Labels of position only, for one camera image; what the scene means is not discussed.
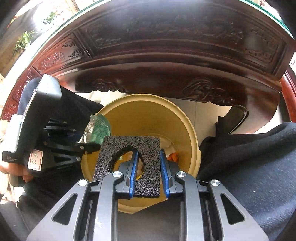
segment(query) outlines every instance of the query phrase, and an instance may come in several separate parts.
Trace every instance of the carved wooden furniture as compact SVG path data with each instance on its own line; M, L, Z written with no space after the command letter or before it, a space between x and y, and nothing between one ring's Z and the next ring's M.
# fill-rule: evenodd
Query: carved wooden furniture
M239 0L113 0L78 13L44 44L1 115L44 73L72 91L150 93L243 111L235 133L273 117L295 51L285 26Z

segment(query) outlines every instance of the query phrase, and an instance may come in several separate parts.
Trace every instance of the green glass edge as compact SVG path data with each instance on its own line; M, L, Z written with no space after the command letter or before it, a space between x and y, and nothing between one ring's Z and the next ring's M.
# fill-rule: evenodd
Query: green glass edge
M44 42L44 44L51 38L53 37L63 26L65 26L69 21L71 21L72 19L74 19L75 17L77 17L78 15L82 14L84 11L86 11L87 9L97 5L100 2L103 2L105 0L99 0L94 2L93 4L87 6L86 8L80 10L79 12L77 12L76 14L74 14L71 18L69 18L66 22L64 22L60 27L58 27ZM256 8L257 10L263 12L264 14L268 15L269 17L271 17L275 22L277 22L280 26L282 26L287 33L289 33L289 35L292 37L288 27L283 24L280 20L278 20L275 16L273 16L270 12L268 12L267 10L265 10L264 8L262 8L261 6L257 5L256 3L252 2L251 0L238 0L241 2L244 2L254 8ZM31 61L35 58L35 56L38 54L39 50L44 46L44 44L36 51L35 55L31 58Z

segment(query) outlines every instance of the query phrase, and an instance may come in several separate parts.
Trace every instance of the green plant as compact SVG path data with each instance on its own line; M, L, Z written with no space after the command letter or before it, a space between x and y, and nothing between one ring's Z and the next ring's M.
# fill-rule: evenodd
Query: green plant
M57 12L51 12L51 13L49 14L49 16L48 16L46 19L44 19L42 22L43 22L44 24L49 24L49 23L51 23L53 20L55 20L56 17L57 17L58 15L59 15L59 14L58 14Z
M35 34L34 30L27 32L25 31L15 45L15 53L18 52L21 54L21 50L24 50L31 43L31 39L33 38L33 34Z

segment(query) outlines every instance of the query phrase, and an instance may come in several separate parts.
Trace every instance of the black foam block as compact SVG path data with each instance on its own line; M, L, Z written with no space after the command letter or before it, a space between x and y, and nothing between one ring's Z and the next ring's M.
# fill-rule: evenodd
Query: black foam block
M160 140L156 137L106 136L96 163L93 181L113 171L115 162L129 151L139 151L145 171L136 181L134 196L156 198L160 195Z

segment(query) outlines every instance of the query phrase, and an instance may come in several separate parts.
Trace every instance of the green plastic wrapper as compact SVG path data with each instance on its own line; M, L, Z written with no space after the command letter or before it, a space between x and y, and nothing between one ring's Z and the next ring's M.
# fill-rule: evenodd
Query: green plastic wrapper
M101 144L105 136L111 136L111 125L102 114L91 115L83 136L78 143L96 143Z

